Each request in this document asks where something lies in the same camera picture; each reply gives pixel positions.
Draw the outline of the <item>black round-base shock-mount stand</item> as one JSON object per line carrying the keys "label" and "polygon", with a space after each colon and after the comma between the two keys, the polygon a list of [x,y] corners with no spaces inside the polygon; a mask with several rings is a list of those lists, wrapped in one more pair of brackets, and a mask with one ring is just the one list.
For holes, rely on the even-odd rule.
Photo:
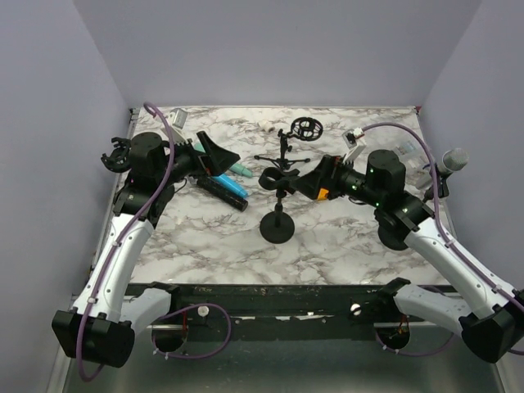
{"label": "black round-base shock-mount stand", "polygon": [[110,172],[122,174],[131,169],[129,153],[131,150],[131,141],[127,138],[114,137],[111,139],[113,151],[110,155],[104,153],[101,161]]}

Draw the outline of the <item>black microphone silver grille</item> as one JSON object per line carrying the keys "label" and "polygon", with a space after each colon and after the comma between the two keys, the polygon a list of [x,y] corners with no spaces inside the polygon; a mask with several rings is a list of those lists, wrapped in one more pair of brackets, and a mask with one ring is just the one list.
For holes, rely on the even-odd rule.
{"label": "black microphone silver grille", "polygon": [[248,207],[248,201],[245,198],[229,191],[227,188],[217,183],[212,178],[197,178],[196,185],[210,193],[212,196],[219,198],[221,201],[225,202],[236,210],[243,212]]}

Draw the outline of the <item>orange tape measure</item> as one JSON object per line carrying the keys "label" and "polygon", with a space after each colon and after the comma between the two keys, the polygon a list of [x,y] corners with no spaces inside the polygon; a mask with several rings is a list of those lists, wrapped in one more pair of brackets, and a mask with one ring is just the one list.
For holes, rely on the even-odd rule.
{"label": "orange tape measure", "polygon": [[318,193],[318,196],[317,196],[317,200],[318,201],[326,201],[328,199],[328,194],[329,194],[329,191],[325,188],[321,188],[319,190],[319,193]]}

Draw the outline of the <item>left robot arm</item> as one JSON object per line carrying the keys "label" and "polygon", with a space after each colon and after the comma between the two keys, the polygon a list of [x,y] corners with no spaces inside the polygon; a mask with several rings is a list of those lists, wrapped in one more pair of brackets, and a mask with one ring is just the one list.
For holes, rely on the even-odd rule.
{"label": "left robot arm", "polygon": [[52,319],[66,356],[120,368],[150,323],[180,317],[180,301],[165,289],[146,289],[129,303],[124,298],[138,257],[174,197],[174,185],[188,177],[221,175],[240,159],[207,133],[197,137],[203,151],[189,140],[171,143],[153,132],[112,138],[114,151],[103,155],[102,163],[127,178],[115,196],[107,239],[86,286],[70,309],[58,310]]}

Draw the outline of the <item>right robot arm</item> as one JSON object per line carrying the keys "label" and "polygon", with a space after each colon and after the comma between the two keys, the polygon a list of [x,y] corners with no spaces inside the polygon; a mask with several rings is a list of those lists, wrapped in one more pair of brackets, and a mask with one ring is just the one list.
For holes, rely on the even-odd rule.
{"label": "right robot arm", "polygon": [[377,299],[382,318],[393,321],[407,314],[434,323],[494,364],[523,338],[523,293],[489,271],[443,228],[434,210],[405,191],[405,172],[389,150],[373,151],[363,174],[341,157],[325,155],[291,185],[312,200],[326,190],[330,199],[347,196],[372,206],[382,244],[416,251],[460,295],[453,299],[395,279]]}

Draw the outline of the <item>blue microphone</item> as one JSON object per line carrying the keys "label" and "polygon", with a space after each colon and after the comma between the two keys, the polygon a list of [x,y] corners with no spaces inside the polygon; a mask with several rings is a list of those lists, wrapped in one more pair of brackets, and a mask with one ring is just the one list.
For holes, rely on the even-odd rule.
{"label": "blue microphone", "polygon": [[213,176],[213,180],[228,189],[230,192],[233,192],[242,198],[247,198],[249,196],[248,192],[243,188],[243,186],[241,186],[226,174]]}

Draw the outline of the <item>white pipe elbow fitting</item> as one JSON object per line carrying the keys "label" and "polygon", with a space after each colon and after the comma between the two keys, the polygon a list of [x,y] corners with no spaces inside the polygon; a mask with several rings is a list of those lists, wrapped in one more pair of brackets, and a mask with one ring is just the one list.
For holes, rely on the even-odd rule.
{"label": "white pipe elbow fitting", "polygon": [[260,123],[260,127],[265,131],[265,132],[273,132],[275,130],[275,127],[273,124],[271,124],[270,122],[268,121],[265,121],[265,122],[261,122]]}

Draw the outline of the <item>mint green microphone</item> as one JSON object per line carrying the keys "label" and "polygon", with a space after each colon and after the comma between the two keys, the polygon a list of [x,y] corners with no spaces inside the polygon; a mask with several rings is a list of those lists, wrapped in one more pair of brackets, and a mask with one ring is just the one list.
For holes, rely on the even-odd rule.
{"label": "mint green microphone", "polygon": [[[198,142],[196,144],[193,145],[193,147],[197,150],[197,151],[200,151],[200,152],[205,152],[205,149],[204,147]],[[247,177],[247,178],[252,178],[253,177],[253,173],[247,168],[245,167],[244,165],[242,164],[233,164],[230,168],[229,168],[229,171],[230,172],[233,172],[235,174],[238,174],[240,176],[243,176],[243,177]]]}

